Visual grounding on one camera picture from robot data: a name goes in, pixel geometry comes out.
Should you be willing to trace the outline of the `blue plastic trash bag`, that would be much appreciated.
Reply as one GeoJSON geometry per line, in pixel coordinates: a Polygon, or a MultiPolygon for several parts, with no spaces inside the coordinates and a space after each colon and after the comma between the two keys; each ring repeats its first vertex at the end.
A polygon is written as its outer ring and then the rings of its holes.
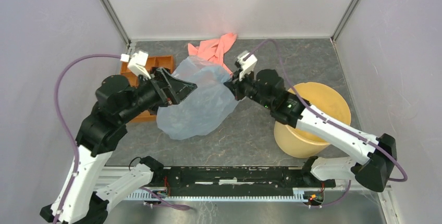
{"type": "Polygon", "coordinates": [[[211,133],[239,103],[224,85],[230,74],[221,65],[189,56],[173,76],[197,85],[180,104],[158,109],[157,126],[173,140],[211,133]]]}

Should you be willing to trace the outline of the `yellow trash bin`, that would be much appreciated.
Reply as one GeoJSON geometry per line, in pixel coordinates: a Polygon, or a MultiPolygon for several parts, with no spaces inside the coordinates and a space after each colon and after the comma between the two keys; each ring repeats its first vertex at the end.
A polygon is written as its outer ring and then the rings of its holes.
{"type": "MultiPolygon", "coordinates": [[[[331,87],[317,83],[299,83],[294,86],[303,99],[329,116],[349,125],[350,108],[345,99],[331,87]]],[[[274,138],[279,148],[295,158],[309,158],[329,146],[323,139],[288,125],[275,122],[274,138]]]]}

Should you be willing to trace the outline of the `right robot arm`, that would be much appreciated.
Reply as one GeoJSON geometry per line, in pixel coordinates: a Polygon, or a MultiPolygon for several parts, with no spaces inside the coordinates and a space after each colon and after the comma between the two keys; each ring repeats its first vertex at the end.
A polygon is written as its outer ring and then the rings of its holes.
{"type": "Polygon", "coordinates": [[[347,154],[344,158],[309,158],[301,172],[305,185],[315,186],[330,179],[355,180],[371,191],[383,192],[392,180],[391,173],[397,164],[393,136],[368,134],[327,115],[287,91],[274,69],[257,74],[236,71],[224,85],[236,100],[249,98],[269,109],[277,122],[316,135],[347,154]]]}

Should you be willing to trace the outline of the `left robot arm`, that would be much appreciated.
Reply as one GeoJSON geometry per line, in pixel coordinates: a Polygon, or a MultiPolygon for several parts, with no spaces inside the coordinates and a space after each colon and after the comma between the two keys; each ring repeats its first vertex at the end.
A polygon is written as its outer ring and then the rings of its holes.
{"type": "Polygon", "coordinates": [[[115,182],[96,190],[100,172],[127,134],[127,123],[142,112],[177,105],[197,85],[174,78],[157,68],[151,78],[141,77],[131,86],[122,75],[107,77],[96,90],[96,103],[83,120],[75,138],[78,157],[58,199],[40,211],[49,223],[103,223],[122,200],[144,186],[163,182],[163,165],[148,156],[115,182]]]}

